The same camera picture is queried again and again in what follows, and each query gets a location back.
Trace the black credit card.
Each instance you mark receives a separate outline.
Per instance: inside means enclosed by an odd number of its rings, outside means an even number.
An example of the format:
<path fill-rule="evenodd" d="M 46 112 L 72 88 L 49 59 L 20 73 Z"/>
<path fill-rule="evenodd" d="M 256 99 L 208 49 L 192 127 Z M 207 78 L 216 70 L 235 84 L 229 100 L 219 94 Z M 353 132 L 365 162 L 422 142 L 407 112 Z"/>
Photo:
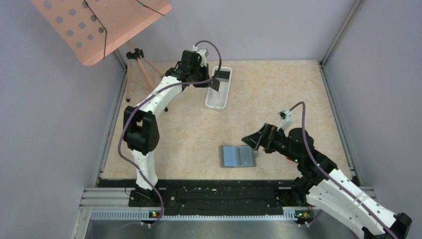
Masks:
<path fill-rule="evenodd" d="M 220 80 L 218 78 L 212 77 L 209 83 L 209 88 L 213 89 L 216 92 L 219 92 Z"/>

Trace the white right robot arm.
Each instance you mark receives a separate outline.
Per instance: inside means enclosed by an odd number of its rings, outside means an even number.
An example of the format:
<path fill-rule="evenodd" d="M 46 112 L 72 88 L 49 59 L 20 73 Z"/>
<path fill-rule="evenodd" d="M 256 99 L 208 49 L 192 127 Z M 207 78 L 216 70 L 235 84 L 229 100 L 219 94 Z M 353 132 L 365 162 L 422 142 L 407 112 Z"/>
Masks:
<path fill-rule="evenodd" d="M 278 152 L 297 163 L 301 177 L 292 185 L 298 205 L 316 206 L 348 227 L 360 239 L 405 239 L 412 219 L 394 213 L 356 186 L 337 165 L 314 147 L 314 139 L 303 128 L 288 134 L 265 123 L 242 142 L 265 153 Z"/>

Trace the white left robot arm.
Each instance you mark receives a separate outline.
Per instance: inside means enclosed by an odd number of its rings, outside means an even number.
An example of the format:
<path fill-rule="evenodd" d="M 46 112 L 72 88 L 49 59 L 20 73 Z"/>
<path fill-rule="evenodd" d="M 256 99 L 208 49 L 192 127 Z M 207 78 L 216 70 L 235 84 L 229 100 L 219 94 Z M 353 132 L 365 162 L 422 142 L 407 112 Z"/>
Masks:
<path fill-rule="evenodd" d="M 135 107 L 128 106 L 124 110 L 119 143 L 126 142 L 132 153 L 131 164 L 137 171 L 134 191 L 148 206 L 157 204 L 160 198 L 154 189 L 158 182 L 154 150 L 160 140 L 157 119 L 187 86 L 219 90 L 220 81 L 209 75 L 208 54 L 207 49 L 197 47 L 183 51 L 181 60 L 165 72 L 158 86 Z"/>

